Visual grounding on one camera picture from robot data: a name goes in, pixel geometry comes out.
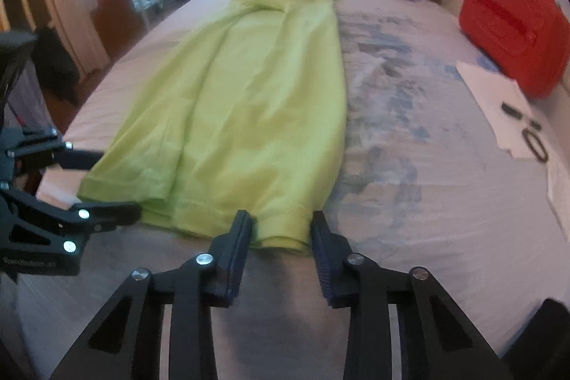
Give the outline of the floral blue bed sheet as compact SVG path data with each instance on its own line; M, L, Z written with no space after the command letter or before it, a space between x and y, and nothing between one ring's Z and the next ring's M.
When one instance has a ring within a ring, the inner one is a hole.
M166 54L229 0L192 0L120 59L69 127L104 150ZM498 355L542 302L569 305L569 242L547 171L498 147L457 62L492 67L456 18L427 0L338 0L349 123L325 208L354 250L387 268L426 267ZM22 276L17 316L47 379L137 267L176 268L208 244L146 226L92 237L76 277ZM342 379L348 311L327 306L312 256L253 250L240 294L213 311L220 379Z

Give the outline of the white paper sheet front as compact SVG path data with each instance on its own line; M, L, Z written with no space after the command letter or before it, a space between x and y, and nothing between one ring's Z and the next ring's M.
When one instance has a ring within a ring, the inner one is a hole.
M498 147L508 150L513 158L534 158L522 135L527 125L501 108L506 103L524 116L532 117L532 108L518 84L498 72L487 71L474 64L457 62L456 69L491 125Z

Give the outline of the lime green garment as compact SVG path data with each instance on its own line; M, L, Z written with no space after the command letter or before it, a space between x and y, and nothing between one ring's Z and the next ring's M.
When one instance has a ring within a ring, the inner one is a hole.
M204 238L245 210L254 247L306 252L345 147L335 2L230 0L166 57L79 198Z

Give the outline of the red bear suitcase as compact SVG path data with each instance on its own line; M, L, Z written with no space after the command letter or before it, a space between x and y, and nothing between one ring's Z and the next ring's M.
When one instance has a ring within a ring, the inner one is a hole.
M459 23L527 97L552 94L569 61L569 20L555 0L463 0Z

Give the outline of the white paper sheet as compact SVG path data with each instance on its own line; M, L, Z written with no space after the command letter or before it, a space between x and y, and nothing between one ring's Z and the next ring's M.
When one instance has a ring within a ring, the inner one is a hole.
M532 108L518 84L498 72L487 71L474 64L457 62L456 69L491 125L498 147L508 150L513 158L534 158L522 135L527 125L501 108L506 103L524 116L532 117Z
M564 160L552 154L547 162L547 196L566 240L570 234L570 178Z

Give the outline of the white paper sheet back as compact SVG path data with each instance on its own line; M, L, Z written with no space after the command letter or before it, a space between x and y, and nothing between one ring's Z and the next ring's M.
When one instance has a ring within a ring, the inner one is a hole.
M570 178L564 160L552 154L547 162L547 196L566 240L570 234Z

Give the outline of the black marker pen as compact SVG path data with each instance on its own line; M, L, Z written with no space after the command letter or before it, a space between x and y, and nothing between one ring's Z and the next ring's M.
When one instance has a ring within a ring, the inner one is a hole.
M532 117L524 114L522 111L518 110L517 108L507 104L506 102L501 103L501 110L507 116L511 117L514 120L523 121L529 127L536 131L542 130L542 125Z

